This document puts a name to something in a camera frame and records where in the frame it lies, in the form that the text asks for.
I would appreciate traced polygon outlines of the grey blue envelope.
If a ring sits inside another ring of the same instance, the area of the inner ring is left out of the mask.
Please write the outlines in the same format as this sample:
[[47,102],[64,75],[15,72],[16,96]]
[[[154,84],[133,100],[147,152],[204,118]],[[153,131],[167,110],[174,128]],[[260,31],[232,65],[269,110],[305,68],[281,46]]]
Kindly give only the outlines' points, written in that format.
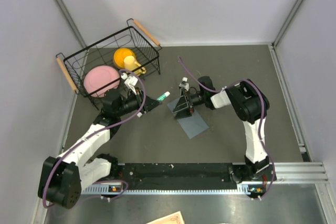
[[189,139],[194,138],[209,128],[196,110],[191,117],[176,119],[176,121],[182,127]]

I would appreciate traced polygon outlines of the green white glue stick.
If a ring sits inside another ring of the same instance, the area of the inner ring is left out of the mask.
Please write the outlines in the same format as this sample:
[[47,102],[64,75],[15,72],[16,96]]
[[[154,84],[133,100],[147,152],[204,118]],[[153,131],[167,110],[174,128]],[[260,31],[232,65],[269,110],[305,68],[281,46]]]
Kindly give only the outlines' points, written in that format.
[[170,95],[170,92],[169,91],[166,91],[165,93],[163,93],[161,96],[159,96],[157,98],[158,101],[163,101],[165,100],[168,96]]

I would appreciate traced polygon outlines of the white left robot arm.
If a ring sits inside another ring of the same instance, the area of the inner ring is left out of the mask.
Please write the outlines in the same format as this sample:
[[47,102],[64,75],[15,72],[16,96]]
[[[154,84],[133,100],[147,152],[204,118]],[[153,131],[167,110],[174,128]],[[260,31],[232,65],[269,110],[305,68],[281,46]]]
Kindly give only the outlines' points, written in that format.
[[117,89],[108,90],[102,99],[101,111],[88,131],[67,151],[44,161],[38,187],[38,197],[44,207],[59,205],[70,209],[81,193],[98,180],[116,179],[119,174],[116,158],[108,154],[92,156],[115,136],[124,123],[122,116],[141,117],[161,105],[169,95],[165,92],[154,99],[139,88],[130,90],[127,96]]

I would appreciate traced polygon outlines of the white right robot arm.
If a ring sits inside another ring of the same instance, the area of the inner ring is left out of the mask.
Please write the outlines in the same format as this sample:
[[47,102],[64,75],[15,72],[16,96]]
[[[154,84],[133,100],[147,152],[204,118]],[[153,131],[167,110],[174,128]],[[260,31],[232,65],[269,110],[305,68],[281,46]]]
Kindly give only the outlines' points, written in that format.
[[249,79],[238,81],[218,92],[209,76],[200,77],[197,82],[200,89],[192,93],[187,78],[182,79],[179,84],[180,98],[172,111],[175,118],[191,117],[198,105],[205,105],[210,110],[231,105],[245,129],[245,174],[252,180],[258,179],[270,164],[265,151],[265,120],[270,106],[268,99]]

